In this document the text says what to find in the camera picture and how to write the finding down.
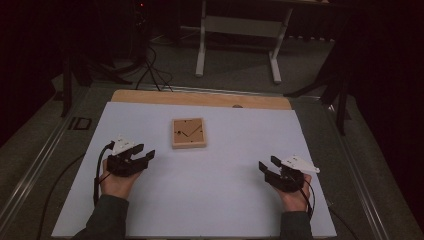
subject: white table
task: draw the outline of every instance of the white table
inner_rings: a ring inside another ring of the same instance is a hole
[[[206,148],[172,149],[171,120],[186,117],[204,118]],[[118,134],[144,143],[141,154],[156,150],[129,199],[127,235],[134,238],[278,236],[281,203],[265,183],[258,162],[271,167],[271,155],[283,158],[292,154],[311,161],[292,110],[110,102],[59,216],[54,237],[70,237],[84,228],[94,209],[92,183],[97,158]],[[335,236],[319,179],[315,174],[312,177],[316,195],[313,235]]]

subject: white stand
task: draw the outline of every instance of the white stand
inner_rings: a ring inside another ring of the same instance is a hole
[[[286,33],[293,8],[288,8],[283,22],[260,21],[251,19],[229,18],[206,15],[206,0],[203,0],[202,19],[200,22],[200,47],[197,57],[196,76],[203,76],[205,66],[206,32],[220,32],[259,37],[277,38],[277,44],[269,53],[272,75],[275,83],[281,83],[277,56]]]

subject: robotic hand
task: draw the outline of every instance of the robotic hand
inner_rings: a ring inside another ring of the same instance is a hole
[[[275,156],[271,156],[271,162],[280,168],[280,175],[268,170],[268,167],[262,162],[259,162],[259,170],[265,174],[265,182],[283,192],[296,192],[302,189],[305,180],[300,170],[316,173],[320,171],[319,168],[314,167],[298,156],[292,156],[282,161]]]
[[[107,157],[107,170],[119,177],[128,177],[147,169],[149,161],[155,157],[155,150],[148,152],[144,157],[132,160],[131,156],[143,151],[144,145],[136,145],[122,137],[118,137]]]

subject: black cable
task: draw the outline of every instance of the black cable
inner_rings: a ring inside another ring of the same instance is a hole
[[[308,216],[309,219],[312,219],[312,214],[314,212],[314,209],[311,207],[311,203],[309,202],[308,197],[306,196],[305,192],[303,191],[303,189],[299,188],[300,193],[303,195],[303,197],[306,200],[306,203],[308,204]]]
[[[156,61],[157,53],[156,53],[156,51],[155,51],[152,47],[150,47],[150,46],[149,46],[149,49],[153,52],[153,56],[154,56],[153,61],[152,61],[152,63],[150,64],[150,68],[151,68],[151,69],[153,69],[153,70],[155,70],[156,74],[159,76],[159,78],[160,78],[160,79],[162,80],[162,82],[164,83],[164,86],[163,86],[163,87],[162,87],[159,91],[163,90],[163,88],[164,88],[165,86],[167,86],[167,87],[169,88],[169,90],[171,90],[171,92],[173,92],[172,87],[169,85],[169,82],[171,82],[171,81],[172,81],[172,79],[173,79],[174,77],[172,76],[172,74],[171,74],[171,73],[168,73],[168,72],[165,72],[165,71],[158,70],[157,68],[155,68],[155,67],[154,67],[154,63],[155,63],[155,61]],[[171,77],[171,79],[170,79],[170,80],[168,80],[168,81],[166,81],[165,79],[163,79],[163,77],[160,75],[160,73],[159,73],[159,72],[162,72],[162,73],[168,74],[168,75]]]
[[[359,240],[359,238],[358,238],[358,236],[356,235],[356,233],[349,227],[349,225],[333,210],[333,209],[331,209],[330,207],[328,208],[328,210],[330,210],[330,212],[334,215],[334,216],[336,216],[339,220],[340,220],[340,222],[342,222],[343,223],[343,225],[345,225],[345,227],[349,230],[349,232],[352,234],[352,236],[356,239],[356,240]]]
[[[59,177],[55,180],[55,182],[53,183],[53,186],[52,186],[52,188],[50,189],[50,192],[49,192],[49,194],[48,194],[48,196],[47,196],[47,200],[46,200],[46,202],[44,203],[44,207],[43,207],[43,213],[41,214],[41,220],[40,220],[40,225],[39,225],[39,227],[38,227],[38,234],[37,234],[37,240],[39,240],[40,239],[40,237],[41,237],[41,233],[42,233],[42,231],[43,231],[43,224],[44,224],[44,217],[46,216],[46,212],[47,212],[47,206],[48,206],[48,204],[49,204],[49,201],[50,201],[50,197],[51,197],[51,195],[52,195],[52,193],[53,193],[53,190],[55,189],[55,187],[56,187],[56,185],[57,185],[57,183],[59,182],[59,180],[62,178],[62,176],[63,176],[63,174],[65,174],[65,172],[72,166],[72,165],[74,165],[76,162],[78,162],[81,158],[83,158],[84,157],[84,155],[85,155],[85,153],[84,154],[82,154],[81,156],[79,156],[79,157],[77,157],[75,160],[73,160],[70,164],[68,164],[68,166],[66,166],[66,168],[60,173],[60,175],[59,175]]]
[[[158,85],[158,83],[156,82],[155,77],[153,76],[153,71],[152,71],[152,67],[151,67],[152,65],[151,65],[150,61],[149,61],[149,60],[146,60],[146,64],[147,64],[147,68],[149,69],[150,76],[152,77],[153,83],[155,84],[156,88],[157,88],[157,89],[158,89],[158,91],[160,92],[160,91],[161,91],[161,89],[159,88],[159,85]]]
[[[312,204],[312,215],[313,215],[314,211],[315,211],[315,192],[314,192],[314,189],[312,188],[311,184],[308,183],[308,181],[306,181],[306,180],[305,180],[305,182],[309,185],[309,188],[311,189],[311,192],[312,192],[312,199],[314,200],[314,204]]]
[[[97,169],[96,169],[96,177],[94,178],[94,191],[93,191],[93,202],[94,206],[96,206],[97,201],[99,201],[99,177],[100,177],[100,166],[102,164],[103,155],[105,154],[106,150],[112,149],[115,145],[115,142],[111,142],[108,145],[106,145],[102,152],[99,155],[99,159],[97,160]]]
[[[296,184],[296,180],[294,180],[294,178],[291,175],[288,175],[288,177],[291,178],[291,180],[293,181],[294,184]],[[312,215],[314,214],[314,209],[311,207],[311,203],[309,202],[308,197],[306,196],[305,192],[303,191],[303,189],[301,187],[299,187],[299,192],[302,194],[303,198],[305,198],[306,203],[308,204],[308,216],[309,219],[312,219]],[[315,208],[315,193],[313,192],[313,196],[314,196],[314,208]]]
[[[146,71],[141,75],[140,79],[138,80],[137,84],[135,85],[135,90],[138,90],[138,86],[140,85],[141,81],[143,81],[143,78],[146,76],[147,72],[149,72],[149,69],[146,69]]]

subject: wooden board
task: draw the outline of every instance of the wooden board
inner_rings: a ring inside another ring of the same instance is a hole
[[[112,102],[152,103],[170,105],[234,107],[256,109],[291,110],[284,97],[246,96],[217,93],[154,92],[139,90],[117,90]]]

